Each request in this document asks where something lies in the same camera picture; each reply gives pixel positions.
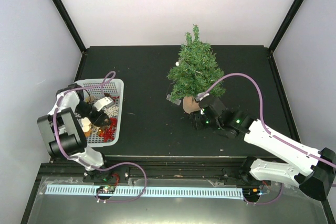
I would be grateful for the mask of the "red gift box ornament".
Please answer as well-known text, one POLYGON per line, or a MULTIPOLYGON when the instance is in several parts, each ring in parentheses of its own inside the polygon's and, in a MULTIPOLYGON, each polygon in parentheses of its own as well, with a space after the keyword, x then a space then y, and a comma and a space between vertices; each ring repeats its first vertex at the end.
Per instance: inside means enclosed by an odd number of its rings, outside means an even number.
POLYGON ((111 125, 110 127, 117 127, 118 120, 116 118, 110 118, 111 125))

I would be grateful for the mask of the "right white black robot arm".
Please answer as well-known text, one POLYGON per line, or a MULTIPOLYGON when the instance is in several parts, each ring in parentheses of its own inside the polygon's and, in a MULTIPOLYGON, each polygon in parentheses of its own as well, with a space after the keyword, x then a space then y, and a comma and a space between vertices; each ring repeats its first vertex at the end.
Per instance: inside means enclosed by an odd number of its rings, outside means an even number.
POLYGON ((268 162, 249 157, 238 171, 239 179, 272 180, 299 188, 308 197, 325 201, 335 179, 335 152, 327 147, 318 150, 296 142, 251 118, 243 111, 231 111, 210 94, 195 98, 200 111, 190 115, 196 129, 212 127, 228 139, 242 136, 243 141, 258 146, 282 161, 268 162))

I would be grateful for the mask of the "small green christmas tree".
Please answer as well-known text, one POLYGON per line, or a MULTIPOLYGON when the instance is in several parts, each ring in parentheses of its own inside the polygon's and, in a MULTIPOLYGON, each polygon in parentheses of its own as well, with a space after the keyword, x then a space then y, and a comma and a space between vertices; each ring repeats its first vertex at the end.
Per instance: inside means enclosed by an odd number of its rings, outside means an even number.
POLYGON ((173 83, 171 98, 196 97, 205 92, 224 76, 216 60, 212 46, 200 40, 197 25, 193 32, 185 34, 185 43, 178 53, 178 64, 170 69, 167 78, 173 83))

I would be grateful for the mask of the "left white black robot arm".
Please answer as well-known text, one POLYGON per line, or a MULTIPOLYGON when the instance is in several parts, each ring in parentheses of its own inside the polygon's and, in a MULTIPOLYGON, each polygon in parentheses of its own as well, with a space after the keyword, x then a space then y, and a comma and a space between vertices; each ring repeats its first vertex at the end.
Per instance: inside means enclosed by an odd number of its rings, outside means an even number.
POLYGON ((56 102, 48 114, 37 119, 46 150, 52 158, 66 158, 93 171, 102 182, 113 174, 102 153, 87 143, 85 130, 91 126, 109 127, 112 120, 102 109, 85 101, 86 88, 73 83, 56 93, 56 102))

